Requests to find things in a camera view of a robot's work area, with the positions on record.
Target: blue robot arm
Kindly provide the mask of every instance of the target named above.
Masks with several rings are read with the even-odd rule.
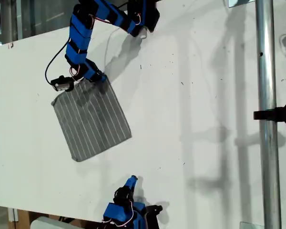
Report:
[[[104,82],[107,76],[96,64],[87,59],[95,20],[107,20],[132,36],[137,36],[143,26],[153,31],[160,17],[155,0],[129,0],[128,15],[106,0],[80,0],[75,5],[70,21],[70,36],[65,58],[69,63],[71,77],[60,76],[52,80],[56,91],[71,91],[74,81],[82,78],[90,82]]]
[[[114,203],[109,203],[103,222],[116,227],[130,229],[159,229],[157,215],[162,211],[162,206],[145,206],[144,203],[134,202],[133,192],[137,177],[132,176],[114,194]]]

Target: black clamp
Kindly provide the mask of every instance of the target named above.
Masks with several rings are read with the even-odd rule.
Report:
[[[52,87],[58,91],[72,91],[74,88],[74,79],[61,75],[58,79],[51,81]]]
[[[129,201],[133,202],[133,192],[128,186],[120,187],[114,193],[113,201],[123,207],[129,206]]]
[[[266,111],[254,111],[254,120],[268,120],[286,123],[286,105]]]

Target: silver pipe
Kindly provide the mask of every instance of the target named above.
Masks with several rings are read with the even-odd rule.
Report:
[[[259,110],[276,107],[273,0],[256,0]],[[277,124],[260,121],[265,229],[281,229]]]

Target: white table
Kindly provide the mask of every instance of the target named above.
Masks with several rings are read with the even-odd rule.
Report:
[[[153,34],[134,40],[97,22],[88,58],[109,76],[133,137],[76,163],[44,80],[68,29],[0,47],[0,206],[100,221],[114,191],[162,204],[161,228],[263,224],[255,4],[163,0]],[[286,1],[275,1],[277,104],[286,103]],[[69,65],[61,53],[50,79]],[[283,228],[286,125],[279,124]]]

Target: black cable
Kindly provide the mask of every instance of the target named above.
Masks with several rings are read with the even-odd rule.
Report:
[[[127,5],[127,4],[128,4],[128,2],[125,2],[121,6],[118,6],[118,8],[121,8],[121,7],[123,7],[123,6]]]
[[[51,85],[51,83],[49,82],[48,80],[48,77],[47,77],[47,71],[48,71],[48,68],[49,66],[51,65],[51,63],[55,60],[55,58],[58,56],[59,53],[61,53],[61,51],[67,46],[68,42],[70,40],[70,37],[68,38],[67,42],[63,45],[63,47],[58,51],[58,53],[56,53],[56,55],[53,57],[53,59],[49,62],[47,68],[46,68],[46,71],[44,72],[44,76],[46,78],[46,81],[48,82],[48,84]]]
[[[16,228],[16,217],[15,217],[15,209],[13,209],[13,215],[14,215],[14,227],[15,227],[15,229],[17,229],[17,228]]]

